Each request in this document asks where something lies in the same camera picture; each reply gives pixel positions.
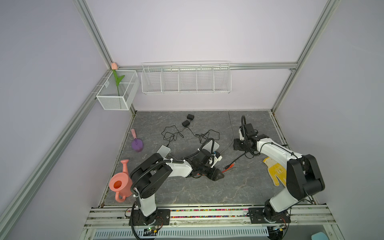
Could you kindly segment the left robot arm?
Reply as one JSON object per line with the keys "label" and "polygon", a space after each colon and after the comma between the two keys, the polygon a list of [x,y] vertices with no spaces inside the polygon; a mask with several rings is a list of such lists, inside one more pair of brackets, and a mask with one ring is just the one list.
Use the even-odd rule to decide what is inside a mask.
{"label": "left robot arm", "polygon": [[133,181],[131,192],[136,198],[142,216],[149,217],[155,214],[158,209],[155,193],[168,178],[207,177],[212,181],[223,179],[224,174],[216,167],[216,163],[222,159],[218,151],[219,146],[213,138],[209,138],[195,153],[180,160],[170,157],[171,150],[162,146],[158,152],[136,167],[130,173]]}

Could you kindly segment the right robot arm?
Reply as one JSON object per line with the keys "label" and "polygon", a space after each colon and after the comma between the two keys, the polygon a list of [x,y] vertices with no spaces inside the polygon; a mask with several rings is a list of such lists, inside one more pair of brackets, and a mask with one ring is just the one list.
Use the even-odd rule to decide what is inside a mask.
{"label": "right robot arm", "polygon": [[241,117],[240,137],[234,139],[234,149],[248,152],[253,156],[268,156],[280,164],[286,171],[286,188],[267,200],[264,216],[268,221],[286,213],[306,197],[313,196],[325,189],[321,170],[312,155],[301,155],[279,145],[270,137],[258,134],[253,125]]}

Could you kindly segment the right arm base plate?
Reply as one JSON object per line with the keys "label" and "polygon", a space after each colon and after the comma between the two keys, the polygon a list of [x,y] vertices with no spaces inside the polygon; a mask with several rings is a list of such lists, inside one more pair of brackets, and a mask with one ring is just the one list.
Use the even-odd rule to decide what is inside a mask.
{"label": "right arm base plate", "polygon": [[252,224],[288,224],[291,223],[288,211],[281,213],[275,212],[268,206],[263,208],[249,208],[247,217],[250,218]]}

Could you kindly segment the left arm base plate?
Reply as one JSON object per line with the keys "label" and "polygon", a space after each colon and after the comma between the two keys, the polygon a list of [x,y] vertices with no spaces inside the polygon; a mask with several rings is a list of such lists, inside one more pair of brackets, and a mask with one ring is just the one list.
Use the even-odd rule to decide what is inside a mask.
{"label": "left arm base plate", "polygon": [[145,217],[141,210],[134,209],[130,217],[130,225],[134,226],[168,226],[171,219],[170,209],[156,209],[154,213]]}

